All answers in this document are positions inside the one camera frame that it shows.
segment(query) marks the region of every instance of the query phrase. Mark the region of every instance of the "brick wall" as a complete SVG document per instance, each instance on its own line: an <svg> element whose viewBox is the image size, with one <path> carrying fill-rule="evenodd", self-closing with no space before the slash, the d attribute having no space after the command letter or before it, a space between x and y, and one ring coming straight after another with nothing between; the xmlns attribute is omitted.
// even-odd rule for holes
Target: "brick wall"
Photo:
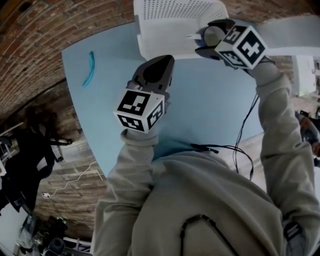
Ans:
<svg viewBox="0 0 320 256"><path fill-rule="evenodd" d="M231 17L257 23L314 13L306 0L223 2ZM0 10L0 120L65 77L61 50L133 20L133 0L9 0Z"/></svg>

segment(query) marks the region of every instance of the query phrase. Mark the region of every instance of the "white laundry basket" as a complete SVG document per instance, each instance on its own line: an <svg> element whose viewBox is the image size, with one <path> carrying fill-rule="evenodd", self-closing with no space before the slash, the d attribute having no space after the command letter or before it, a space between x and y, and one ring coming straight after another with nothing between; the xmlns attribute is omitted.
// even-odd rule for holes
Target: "white laundry basket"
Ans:
<svg viewBox="0 0 320 256"><path fill-rule="evenodd" d="M134 0L137 39L141 55L148 61L161 55L175 59L200 58L193 39L214 20L228 18L225 5L218 0Z"/></svg>

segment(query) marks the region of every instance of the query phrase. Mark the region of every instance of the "desk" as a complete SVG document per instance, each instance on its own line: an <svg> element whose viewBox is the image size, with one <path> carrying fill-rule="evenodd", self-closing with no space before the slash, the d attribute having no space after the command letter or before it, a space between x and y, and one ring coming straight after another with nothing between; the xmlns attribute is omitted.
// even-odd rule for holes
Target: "desk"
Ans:
<svg viewBox="0 0 320 256"><path fill-rule="evenodd" d="M95 71L87 88L93 51ZM71 98L91 150L107 175L123 143L122 128L113 115L120 90L136 68L140 56L134 23L86 38L62 52ZM196 144L234 144L256 94L255 81L242 70L234 71L210 59L184 59L175 63L168 113L159 122L156 155ZM243 139L262 132L257 107L247 120Z"/></svg>

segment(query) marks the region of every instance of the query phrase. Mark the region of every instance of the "black chair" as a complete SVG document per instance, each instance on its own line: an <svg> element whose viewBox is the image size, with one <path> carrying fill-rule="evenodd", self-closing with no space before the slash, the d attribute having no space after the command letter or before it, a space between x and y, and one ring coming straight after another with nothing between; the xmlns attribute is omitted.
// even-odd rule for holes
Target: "black chair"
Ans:
<svg viewBox="0 0 320 256"><path fill-rule="evenodd" d="M2 190L0 190L0 211L8 203L11 203L18 212L23 206L27 212L35 208L39 183L42 179L50 176L56 162L62 161L57 158L52 150L52 145L67 146L67 142L50 140L50 129L54 115L49 119L45 135L40 132L39 126L19 130L14 133L19 146L19 153L9 158L5 163L6 174L2 177ZM38 164L45 158L46 166L38 170Z"/></svg>

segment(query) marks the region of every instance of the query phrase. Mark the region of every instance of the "floor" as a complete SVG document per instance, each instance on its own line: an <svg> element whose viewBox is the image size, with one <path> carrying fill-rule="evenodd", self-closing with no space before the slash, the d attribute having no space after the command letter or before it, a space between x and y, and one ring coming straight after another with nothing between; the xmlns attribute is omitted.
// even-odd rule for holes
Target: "floor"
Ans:
<svg viewBox="0 0 320 256"><path fill-rule="evenodd" d="M293 102L296 110L316 112L317 107L311 102L297 98L294 98ZM56 163L51 176L41 181L35 214L43 220L49 216L63 217L67 220L66 234L68 236L90 240L94 230L95 206L97 200L103 196L106 190L106 178L97 163L92 164L79 181L68 184L66 189L57 191L50 199L42 197L43 193L52 195L55 190L65 187L68 181L78 179L82 172L95 161L79 124L67 84L58 85L37 98L28 107L33 107L40 116L56 113L55 131L57 136L74 141L70 146L62 146L60 152L57 147L54 147L55 154L57 156L61 154L64 160L61 163ZM23 120L27 110L28 108L23 109L15 121ZM262 136L259 134L242 141L240 148L247 152L254 162L252 181L265 189L264 173L259 159ZM221 150L219 156L234 169L232 153L230 150ZM237 159L240 163L240 173L249 177L250 162L241 154L237 155Z"/></svg>

